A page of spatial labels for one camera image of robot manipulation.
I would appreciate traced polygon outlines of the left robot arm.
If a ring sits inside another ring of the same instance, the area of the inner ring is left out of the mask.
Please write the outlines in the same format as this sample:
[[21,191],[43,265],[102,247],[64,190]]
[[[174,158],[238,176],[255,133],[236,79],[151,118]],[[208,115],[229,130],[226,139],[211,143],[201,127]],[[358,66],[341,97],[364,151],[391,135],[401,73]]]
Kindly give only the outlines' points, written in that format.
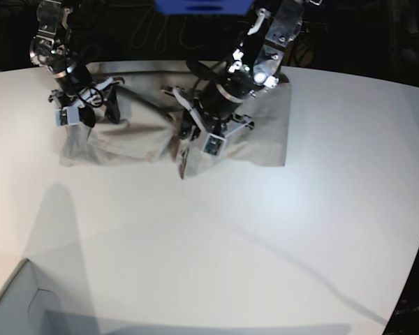
[[304,11],[320,1],[279,1],[255,9],[256,20],[212,66],[188,60],[189,89],[162,87],[183,110],[175,162],[181,179],[223,160],[285,166],[291,84],[282,72],[286,50],[303,28]]

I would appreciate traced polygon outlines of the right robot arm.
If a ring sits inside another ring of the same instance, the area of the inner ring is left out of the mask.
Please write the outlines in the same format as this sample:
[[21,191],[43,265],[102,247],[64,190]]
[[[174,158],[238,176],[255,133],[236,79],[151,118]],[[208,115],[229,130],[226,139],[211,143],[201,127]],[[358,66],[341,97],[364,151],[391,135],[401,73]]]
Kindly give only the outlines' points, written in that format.
[[80,5],[73,1],[41,1],[36,10],[38,31],[29,47],[31,63],[45,67],[59,88],[52,90],[48,101],[55,104],[54,115],[59,127],[84,124],[93,128],[96,111],[102,110],[111,124],[121,119],[116,86],[121,77],[96,81],[87,68],[88,47],[74,50],[71,20]]

